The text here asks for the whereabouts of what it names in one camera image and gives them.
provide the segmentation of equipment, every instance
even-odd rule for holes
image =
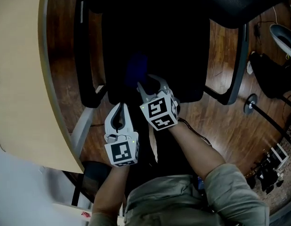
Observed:
[[[142,113],[156,130],[176,125],[178,123],[178,102],[174,99],[173,92],[169,89],[166,80],[152,74],[149,77],[160,83],[160,89],[157,94],[148,95],[138,82],[138,90],[143,100],[143,104],[140,106]]]
[[[253,189],[256,185],[255,177],[261,182],[262,191],[269,194],[275,187],[280,187],[283,183],[283,173],[281,167],[286,163],[289,156],[284,149],[277,143],[275,147],[271,147],[261,162],[256,162],[256,167],[252,169],[247,183]]]
[[[272,24],[269,30],[278,46],[291,57],[291,30],[279,24]]]
[[[110,163],[123,167],[138,162],[139,135],[133,129],[133,124],[127,105],[118,103],[109,113],[105,122],[106,134],[104,145]]]

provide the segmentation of white cable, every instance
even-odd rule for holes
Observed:
[[[274,7],[273,7],[273,10],[274,10],[274,12],[275,12],[275,16],[276,16],[276,24],[278,24],[278,21],[277,21],[277,13],[276,13],[276,10],[275,10]]]

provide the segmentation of chair armrest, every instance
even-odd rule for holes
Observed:
[[[96,93],[93,86],[89,53],[89,8],[84,0],[76,0],[73,43],[81,103],[89,108],[97,108],[107,87],[103,86]]]
[[[246,60],[249,48],[249,25],[245,24],[238,29],[238,42],[236,49],[236,59],[233,71],[232,82],[229,89],[224,94],[219,94],[211,88],[205,86],[204,91],[217,99],[223,105],[233,104],[238,96],[241,82],[246,68]]]

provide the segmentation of black office chair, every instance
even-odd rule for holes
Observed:
[[[248,55],[248,22],[284,0],[77,0],[74,52],[82,104],[96,108],[108,91],[109,100],[130,103],[136,89],[127,85],[130,61],[143,57],[140,68],[167,80],[181,102],[202,98],[204,91],[224,105],[237,99]],[[106,87],[93,88],[88,11],[103,13],[102,40]],[[210,20],[238,28],[236,61],[230,88],[218,94],[205,86]]]

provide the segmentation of light-colored tabletop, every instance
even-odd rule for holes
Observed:
[[[47,0],[0,0],[0,146],[7,153],[81,173],[52,84]]]

